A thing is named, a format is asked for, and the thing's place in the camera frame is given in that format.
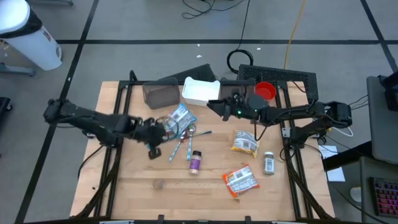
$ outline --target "spoon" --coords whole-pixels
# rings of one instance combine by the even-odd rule
[[[194,136],[189,136],[189,138],[193,138],[193,137],[196,137],[196,136],[201,136],[201,135],[204,135],[204,134],[211,134],[211,133],[212,133],[212,131],[206,131],[204,133],[196,134]]]
[[[173,158],[174,158],[174,156],[175,156],[175,153],[177,153],[177,150],[179,149],[179,147],[180,147],[180,145],[181,145],[181,142],[183,142],[183,140],[185,139],[186,136],[187,136],[187,132],[186,132],[186,131],[183,131],[183,132],[181,133],[180,140],[179,140],[177,146],[175,147],[175,149],[174,149],[172,155],[171,155],[170,158],[169,158],[169,162],[172,162],[172,160],[173,160]]]
[[[193,133],[197,130],[197,127],[195,126],[195,124],[191,124],[189,126],[189,133],[190,133],[190,138],[189,138],[189,145],[188,145],[188,152],[187,152],[187,160],[190,161],[191,160],[191,152],[192,152],[192,136]]]

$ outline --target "food package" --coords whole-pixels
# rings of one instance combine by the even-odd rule
[[[178,108],[165,120],[164,126],[166,131],[172,131],[173,133],[177,134],[177,136],[180,136],[190,124],[197,120],[197,117],[188,110],[185,104],[180,103]],[[178,123],[178,133],[176,133],[176,123]]]
[[[252,188],[260,187],[249,165],[246,165],[242,169],[224,174],[223,179],[226,187],[234,198]]]
[[[257,157],[259,142],[254,139],[254,135],[247,131],[235,130],[235,139],[231,150],[245,152]]]

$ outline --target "jar lid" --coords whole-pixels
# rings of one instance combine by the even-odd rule
[[[201,156],[201,151],[193,151],[192,154],[196,156]]]

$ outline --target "white trash can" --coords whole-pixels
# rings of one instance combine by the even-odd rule
[[[0,0],[0,39],[45,71],[62,64],[61,47],[25,0]]]

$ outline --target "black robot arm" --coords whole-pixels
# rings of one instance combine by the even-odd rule
[[[210,100],[207,107],[227,121],[230,116],[250,119],[266,128],[283,121],[315,118],[315,121],[304,126],[284,129],[284,137],[290,144],[303,148],[308,137],[314,134],[324,135],[331,127],[347,128],[352,125],[351,108],[339,102],[312,102],[309,105],[291,108],[276,108],[259,95],[251,95],[247,101],[239,93],[233,93],[223,100]]]
[[[51,125],[67,123],[84,133],[94,134],[106,147],[118,147],[120,138],[143,142],[149,148],[150,159],[161,155],[157,146],[167,140],[163,124],[154,118],[143,121],[127,114],[103,114],[81,108],[68,100],[50,100],[43,116]]]

